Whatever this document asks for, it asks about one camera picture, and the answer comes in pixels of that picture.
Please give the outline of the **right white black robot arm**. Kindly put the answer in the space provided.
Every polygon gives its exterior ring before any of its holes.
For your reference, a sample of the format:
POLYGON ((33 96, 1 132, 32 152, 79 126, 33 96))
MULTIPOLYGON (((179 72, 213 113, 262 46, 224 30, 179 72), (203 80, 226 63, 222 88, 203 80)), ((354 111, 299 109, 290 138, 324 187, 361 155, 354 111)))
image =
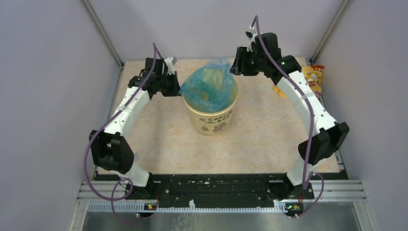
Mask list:
POLYGON ((282 56, 274 33, 258 34, 249 30, 247 47, 238 47, 230 72, 234 75, 256 76, 263 73, 289 99, 300 116, 308 139, 298 145, 299 159, 287 172, 282 192, 295 198, 301 184, 309 181, 321 161, 339 150, 349 133, 347 123, 339 123, 329 114, 307 83, 302 68, 292 56, 282 56))

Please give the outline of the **yellow capybara trash bin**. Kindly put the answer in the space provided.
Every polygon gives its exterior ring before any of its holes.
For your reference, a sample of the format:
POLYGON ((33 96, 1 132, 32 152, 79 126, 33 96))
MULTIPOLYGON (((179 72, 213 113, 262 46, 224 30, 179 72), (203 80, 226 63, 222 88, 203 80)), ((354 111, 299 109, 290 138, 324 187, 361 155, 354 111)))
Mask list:
POLYGON ((233 79, 233 90, 230 96, 231 104, 216 113, 204 113, 193 108, 192 104, 184 96, 182 97, 187 107, 191 125, 199 133, 204 135, 217 135, 225 131, 231 124, 234 106, 238 100, 238 86, 233 79))

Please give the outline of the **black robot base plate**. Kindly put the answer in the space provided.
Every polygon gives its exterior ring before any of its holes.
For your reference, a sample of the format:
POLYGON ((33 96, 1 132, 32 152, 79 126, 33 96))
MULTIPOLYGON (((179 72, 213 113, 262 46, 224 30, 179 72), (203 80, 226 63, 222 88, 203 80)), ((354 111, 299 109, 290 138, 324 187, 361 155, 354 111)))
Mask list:
POLYGON ((275 201, 314 199, 311 185, 293 186, 284 173, 151 174, 145 187, 126 186, 128 200, 158 201, 160 208, 266 208, 275 201))

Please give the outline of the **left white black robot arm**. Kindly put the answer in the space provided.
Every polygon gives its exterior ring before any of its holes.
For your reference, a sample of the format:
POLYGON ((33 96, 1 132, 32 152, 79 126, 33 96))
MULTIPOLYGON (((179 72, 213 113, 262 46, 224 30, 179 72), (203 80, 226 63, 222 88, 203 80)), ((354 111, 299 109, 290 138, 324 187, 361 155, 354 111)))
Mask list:
POLYGON ((136 193, 143 199, 152 197, 154 186, 148 182, 150 174, 136 163, 126 138, 139 113, 156 93, 165 97, 179 96, 176 62, 174 56, 146 58, 144 68, 130 79, 113 120, 101 132, 94 130, 89 136, 94 164, 127 179, 136 186, 136 193))

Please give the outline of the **blue plastic trash bag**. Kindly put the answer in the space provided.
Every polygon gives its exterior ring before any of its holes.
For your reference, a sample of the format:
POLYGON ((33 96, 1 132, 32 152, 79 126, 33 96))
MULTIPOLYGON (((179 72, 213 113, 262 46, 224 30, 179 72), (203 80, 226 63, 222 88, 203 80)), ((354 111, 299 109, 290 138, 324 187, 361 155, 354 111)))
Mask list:
POLYGON ((180 87, 180 95, 199 112, 217 113, 228 108, 237 98, 230 68, 228 59, 211 59, 187 77, 180 87))

